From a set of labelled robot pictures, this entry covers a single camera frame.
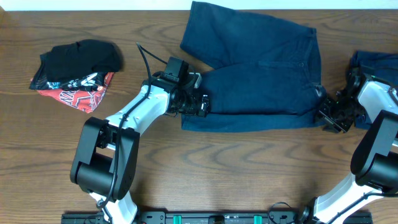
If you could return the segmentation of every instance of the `black mounting rail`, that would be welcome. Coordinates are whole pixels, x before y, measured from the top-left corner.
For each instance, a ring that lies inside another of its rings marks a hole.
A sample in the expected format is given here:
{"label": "black mounting rail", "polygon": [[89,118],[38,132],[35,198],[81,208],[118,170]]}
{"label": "black mounting rail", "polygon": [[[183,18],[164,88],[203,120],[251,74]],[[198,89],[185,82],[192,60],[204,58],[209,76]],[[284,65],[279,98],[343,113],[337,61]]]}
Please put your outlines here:
{"label": "black mounting rail", "polygon": [[[103,212],[91,214],[63,214],[61,224],[108,224]],[[287,212],[242,212],[242,213],[167,213],[141,212],[134,224],[298,224],[297,213]],[[356,212],[344,224],[373,224],[370,212]]]}

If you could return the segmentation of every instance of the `wooden table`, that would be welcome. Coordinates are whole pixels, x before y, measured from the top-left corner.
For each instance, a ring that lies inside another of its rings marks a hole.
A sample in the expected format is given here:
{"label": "wooden table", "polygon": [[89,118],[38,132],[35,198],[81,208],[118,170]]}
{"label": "wooden table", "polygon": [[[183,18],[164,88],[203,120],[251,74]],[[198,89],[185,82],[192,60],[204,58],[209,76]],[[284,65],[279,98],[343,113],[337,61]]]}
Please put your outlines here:
{"label": "wooden table", "polygon": [[[398,52],[397,11],[257,11],[318,29],[322,82],[345,85],[355,50]],[[0,28],[0,220],[59,223],[66,211],[95,211],[69,180],[83,123],[105,118],[131,101],[146,78],[135,42],[161,58],[173,55],[210,70],[179,48],[188,11],[7,12]],[[92,114],[28,89],[39,55],[82,39],[116,43],[126,66]],[[152,71],[164,65],[149,57]],[[168,210],[267,210],[293,207],[331,190],[349,172],[365,131],[321,128],[215,134],[182,131],[163,116],[140,140],[131,187],[141,206]],[[398,200],[368,205],[375,223],[397,223]]]}

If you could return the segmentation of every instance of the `blue shorts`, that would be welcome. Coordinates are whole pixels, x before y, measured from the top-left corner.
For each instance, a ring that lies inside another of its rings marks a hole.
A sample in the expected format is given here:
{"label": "blue shorts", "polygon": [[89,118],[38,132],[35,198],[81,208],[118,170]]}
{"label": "blue shorts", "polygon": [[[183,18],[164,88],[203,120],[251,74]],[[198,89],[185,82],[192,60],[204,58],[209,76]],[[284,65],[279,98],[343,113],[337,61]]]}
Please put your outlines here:
{"label": "blue shorts", "polygon": [[245,132],[307,128],[326,96],[317,31],[272,16],[192,2],[181,49],[213,71],[203,74],[206,118],[182,129]]}

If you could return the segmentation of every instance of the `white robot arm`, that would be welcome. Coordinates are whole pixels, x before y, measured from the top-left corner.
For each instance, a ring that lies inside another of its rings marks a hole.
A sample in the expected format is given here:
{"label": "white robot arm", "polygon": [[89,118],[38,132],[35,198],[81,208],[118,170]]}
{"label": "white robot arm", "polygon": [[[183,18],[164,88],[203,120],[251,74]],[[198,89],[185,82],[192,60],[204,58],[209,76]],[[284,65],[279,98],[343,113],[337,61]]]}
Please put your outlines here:
{"label": "white robot arm", "polygon": [[[197,91],[201,76],[188,73],[188,68],[183,60],[170,57],[165,71],[144,81],[140,93],[122,110],[105,120],[90,118],[85,123],[70,178],[97,201],[106,221],[130,224],[136,216],[129,188],[139,137],[149,125],[165,113],[207,115],[209,99]],[[116,150],[118,158],[97,153],[97,147]]]}
{"label": "white robot arm", "polygon": [[334,131],[346,132],[360,109],[369,116],[372,126],[353,155],[351,173],[332,191],[310,202],[304,210],[308,215],[302,218],[304,223],[342,224],[373,200],[397,196],[398,155],[390,152],[391,146],[397,145],[397,90],[372,73],[368,67],[353,70],[343,96],[337,102],[326,99],[321,106],[319,115]]}

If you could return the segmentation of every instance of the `dark blue jeans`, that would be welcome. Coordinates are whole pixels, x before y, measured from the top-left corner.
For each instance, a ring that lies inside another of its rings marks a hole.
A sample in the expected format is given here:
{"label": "dark blue jeans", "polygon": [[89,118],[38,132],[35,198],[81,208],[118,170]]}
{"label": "dark blue jeans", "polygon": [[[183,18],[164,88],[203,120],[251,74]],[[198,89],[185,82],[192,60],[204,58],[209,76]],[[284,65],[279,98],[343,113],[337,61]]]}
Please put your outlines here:
{"label": "dark blue jeans", "polygon": [[272,16],[192,2],[181,49],[213,71],[203,74],[206,118],[182,129],[244,132],[307,128],[325,96],[317,31]]}

